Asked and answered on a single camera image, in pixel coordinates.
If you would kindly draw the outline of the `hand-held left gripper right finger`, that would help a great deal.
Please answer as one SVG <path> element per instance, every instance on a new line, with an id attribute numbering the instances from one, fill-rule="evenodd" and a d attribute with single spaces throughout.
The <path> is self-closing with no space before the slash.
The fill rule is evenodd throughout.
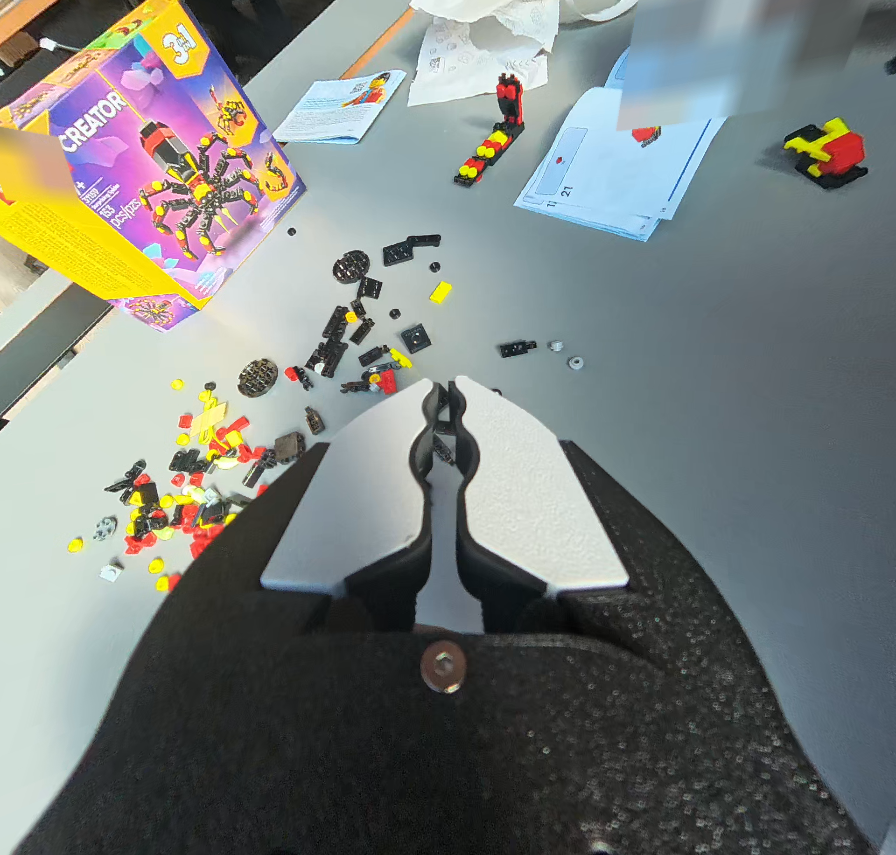
<path id="1" fill-rule="evenodd" d="M 449 397 L 457 569 L 485 631 L 513 633 L 543 599 L 624 589 L 630 576 L 554 432 L 468 376 Z"/>

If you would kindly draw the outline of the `torn white paper bag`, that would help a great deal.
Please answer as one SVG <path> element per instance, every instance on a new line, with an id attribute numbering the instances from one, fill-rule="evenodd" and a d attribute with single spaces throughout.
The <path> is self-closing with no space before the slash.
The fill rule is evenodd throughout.
<path id="1" fill-rule="evenodd" d="M 431 18 L 420 46 L 408 105 L 493 92 L 501 73 L 524 88 L 547 82 L 547 59 L 563 22 L 603 23 L 637 0 L 410 0 Z"/>

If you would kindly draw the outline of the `small blue leaflet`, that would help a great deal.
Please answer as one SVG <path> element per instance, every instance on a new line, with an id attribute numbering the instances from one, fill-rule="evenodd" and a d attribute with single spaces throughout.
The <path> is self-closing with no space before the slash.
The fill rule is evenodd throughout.
<path id="1" fill-rule="evenodd" d="M 357 144 L 396 92 L 404 70 L 316 81 L 273 133 L 279 143 Z"/>

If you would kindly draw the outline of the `light blue instruction booklet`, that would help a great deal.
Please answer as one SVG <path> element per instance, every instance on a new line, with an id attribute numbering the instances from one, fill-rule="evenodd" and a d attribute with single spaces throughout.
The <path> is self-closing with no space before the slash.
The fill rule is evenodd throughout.
<path id="1" fill-rule="evenodd" d="M 618 131 L 627 57 L 570 110 L 515 207 L 643 243 L 675 215 L 726 119 Z"/>

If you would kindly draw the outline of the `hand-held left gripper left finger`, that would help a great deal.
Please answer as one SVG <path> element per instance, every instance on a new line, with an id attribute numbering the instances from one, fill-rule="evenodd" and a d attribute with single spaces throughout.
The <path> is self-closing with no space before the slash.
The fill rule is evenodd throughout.
<path id="1" fill-rule="evenodd" d="M 361 601 L 377 630 L 411 630 L 432 558 L 427 475 L 439 388 L 421 379 L 328 444 L 261 575 L 263 588 Z"/>

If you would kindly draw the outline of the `purple toy set box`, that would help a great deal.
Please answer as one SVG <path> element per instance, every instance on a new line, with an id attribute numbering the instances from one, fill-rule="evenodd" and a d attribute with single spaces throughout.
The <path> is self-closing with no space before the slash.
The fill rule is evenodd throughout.
<path id="1" fill-rule="evenodd" d="M 157 331 L 306 191 L 183 0 L 146 0 L 2 104 L 2 133 L 2 238 Z"/>

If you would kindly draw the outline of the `yellow red black brick model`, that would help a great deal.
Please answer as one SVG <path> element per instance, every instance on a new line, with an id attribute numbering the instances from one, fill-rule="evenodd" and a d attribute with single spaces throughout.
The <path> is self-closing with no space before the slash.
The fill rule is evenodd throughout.
<path id="1" fill-rule="evenodd" d="M 791 132 L 782 147 L 797 154 L 795 168 L 801 176 L 822 189 L 839 189 L 868 175 L 865 142 L 841 118 Z"/>

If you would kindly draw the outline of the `pile of toy bricks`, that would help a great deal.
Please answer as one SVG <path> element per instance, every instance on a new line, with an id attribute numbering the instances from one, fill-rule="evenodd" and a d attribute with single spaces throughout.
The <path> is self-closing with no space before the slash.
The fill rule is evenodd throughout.
<path id="1" fill-rule="evenodd" d="M 388 396 L 395 395 L 390 381 L 392 371 L 399 362 L 400 357 L 394 353 L 391 363 L 375 367 L 373 372 L 367 372 L 361 380 L 344 384 L 342 390 L 378 390 L 383 393 L 383 398 L 375 405 L 385 401 Z M 439 400 L 435 422 L 449 414 L 451 416 L 449 387 L 446 389 L 437 386 Z M 175 452 L 168 469 L 172 476 L 169 489 L 159 492 L 157 481 L 147 473 L 146 462 L 135 461 L 121 479 L 106 488 L 106 491 L 117 495 L 124 504 L 129 512 L 128 519 L 119 523 L 115 514 L 102 516 L 92 532 L 94 540 L 105 541 L 121 529 L 125 536 L 123 543 L 126 555 L 137 555 L 159 541 L 170 539 L 176 531 L 181 531 L 193 537 L 191 552 L 197 558 L 203 549 L 218 541 L 230 521 L 245 513 L 252 503 L 252 500 L 236 492 L 218 491 L 215 488 L 217 480 L 213 477 L 214 473 L 245 466 L 247 475 L 242 485 L 246 489 L 256 486 L 265 472 L 278 465 L 296 466 L 308 471 L 308 482 L 311 480 L 330 441 L 307 448 L 303 434 L 294 431 L 278 438 L 273 447 L 251 448 L 243 436 L 248 420 L 239 417 L 231 424 L 220 425 L 220 419 L 226 417 L 225 404 L 215 401 L 212 386 L 207 386 L 202 395 L 206 412 L 181 417 L 182 434 L 178 439 L 180 448 Z M 571 442 L 559 441 L 573 464 L 572 459 L 577 451 Z M 298 502 L 308 482 L 301 484 Z M 274 543 L 268 549 L 270 555 L 263 557 L 262 573 L 296 507 L 287 511 L 284 530 L 274 534 Z"/>

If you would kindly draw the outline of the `long red black brick assembly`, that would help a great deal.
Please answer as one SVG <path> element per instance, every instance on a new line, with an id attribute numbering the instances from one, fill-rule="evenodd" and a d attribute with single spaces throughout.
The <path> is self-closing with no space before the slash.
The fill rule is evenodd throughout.
<path id="1" fill-rule="evenodd" d="M 492 167 L 524 132 L 522 112 L 522 84 L 513 74 L 501 73 L 497 82 L 497 101 L 502 120 L 477 147 L 475 153 L 460 167 L 454 183 L 465 188 L 481 180 L 486 169 Z"/>

